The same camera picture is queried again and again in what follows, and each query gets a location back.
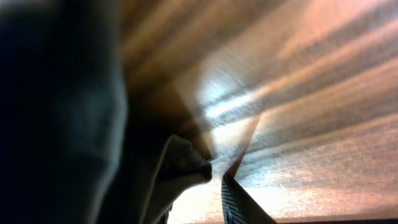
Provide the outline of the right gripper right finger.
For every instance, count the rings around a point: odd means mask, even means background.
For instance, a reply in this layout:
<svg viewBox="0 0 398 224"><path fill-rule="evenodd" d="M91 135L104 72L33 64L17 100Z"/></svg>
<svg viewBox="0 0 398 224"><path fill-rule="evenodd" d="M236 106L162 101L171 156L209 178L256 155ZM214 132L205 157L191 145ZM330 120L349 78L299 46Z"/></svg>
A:
<svg viewBox="0 0 398 224"><path fill-rule="evenodd" d="M277 224L233 178L225 175L221 200L225 224Z"/></svg>

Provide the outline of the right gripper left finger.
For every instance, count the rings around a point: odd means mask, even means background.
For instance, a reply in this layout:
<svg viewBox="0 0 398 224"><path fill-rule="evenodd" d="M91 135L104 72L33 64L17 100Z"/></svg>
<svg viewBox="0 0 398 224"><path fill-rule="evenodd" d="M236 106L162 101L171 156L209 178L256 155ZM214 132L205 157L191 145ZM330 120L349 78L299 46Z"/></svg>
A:
<svg viewBox="0 0 398 224"><path fill-rule="evenodd" d="M94 223L127 99L117 0L1 2L1 222Z"/></svg>

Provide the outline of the grey khaki shorts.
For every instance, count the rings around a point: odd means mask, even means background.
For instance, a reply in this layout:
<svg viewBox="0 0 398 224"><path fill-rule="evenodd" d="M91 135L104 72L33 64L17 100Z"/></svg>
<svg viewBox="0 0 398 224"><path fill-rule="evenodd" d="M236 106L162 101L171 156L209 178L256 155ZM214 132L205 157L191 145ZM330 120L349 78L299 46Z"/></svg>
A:
<svg viewBox="0 0 398 224"><path fill-rule="evenodd" d="M98 223L168 223L174 201L186 190L208 183L210 152L202 140L179 130L176 112L190 112L175 87L151 98L130 100L121 163L107 190Z"/></svg>

